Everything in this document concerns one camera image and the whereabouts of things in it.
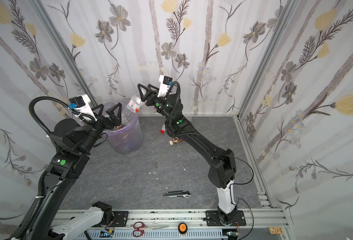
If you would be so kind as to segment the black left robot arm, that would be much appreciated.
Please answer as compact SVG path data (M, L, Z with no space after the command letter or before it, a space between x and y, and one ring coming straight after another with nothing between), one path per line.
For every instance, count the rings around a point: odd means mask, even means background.
M35 112L34 107L40 101L62 105L85 124L81 126L74 119L64 119L51 131ZM99 145L97 141L104 130L121 125L121 103L107 109L104 115L102 104L90 108L88 102L87 96L83 95L71 98L69 105L53 97L37 97L29 103L31 117L46 132L56 154L38 180L37 195L26 216L9 239L73 240L93 226L105 227L114 221L111 206L97 202L85 213L64 224L52 226L65 196L89 161L91 149Z

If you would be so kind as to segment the brown coffee bottle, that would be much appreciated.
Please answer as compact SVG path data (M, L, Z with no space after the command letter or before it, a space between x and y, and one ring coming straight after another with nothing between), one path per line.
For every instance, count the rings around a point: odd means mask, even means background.
M115 130L116 130L116 131L119 131L119 130L123 129L124 127L125 127L125 125L120 125L120 126L117 126L117 127L115 128Z

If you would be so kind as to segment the purple lined trash bin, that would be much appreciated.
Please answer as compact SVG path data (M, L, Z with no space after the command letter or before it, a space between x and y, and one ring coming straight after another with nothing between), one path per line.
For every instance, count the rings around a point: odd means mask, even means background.
M116 153L128 155L137 151L143 142L138 113L133 113L127 109L128 101L112 101L104 104L103 115L107 117L105 111L117 103L122 104L121 125L125 125L125 127L119 131L114 128L114 130L104 130L103 132L107 134L107 141Z

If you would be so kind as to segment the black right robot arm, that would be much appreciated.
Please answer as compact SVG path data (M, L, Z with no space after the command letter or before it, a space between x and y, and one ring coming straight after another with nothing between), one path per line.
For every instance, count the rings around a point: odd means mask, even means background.
M194 148L210 166L208 178L217 188L218 207L213 217L206 217L207 221L240 227L241 217L238 214L238 201L235 200L233 186L237 172L236 160L231 149L224 150L203 134L199 133L193 124L183 115L181 101L181 87L178 82L173 82L166 87L165 95L160 94L160 89L149 84L137 85L140 100L146 106L153 106L156 112L165 118L165 132L171 138L182 139L183 142Z

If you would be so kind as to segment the white red label bottle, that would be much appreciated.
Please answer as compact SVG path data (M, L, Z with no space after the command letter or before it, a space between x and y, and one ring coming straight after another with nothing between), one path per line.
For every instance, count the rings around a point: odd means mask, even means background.
M161 129L160 129L160 133L161 134L164 134L166 132L166 122L164 122L163 124L162 124L162 127L161 127Z

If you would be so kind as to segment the clear water bottle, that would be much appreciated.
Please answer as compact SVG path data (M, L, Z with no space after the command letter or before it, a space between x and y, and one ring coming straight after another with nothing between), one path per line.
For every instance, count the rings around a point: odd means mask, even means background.
M131 112L138 113L143 105L144 102L141 101L140 94L136 94L131 97L126 107Z

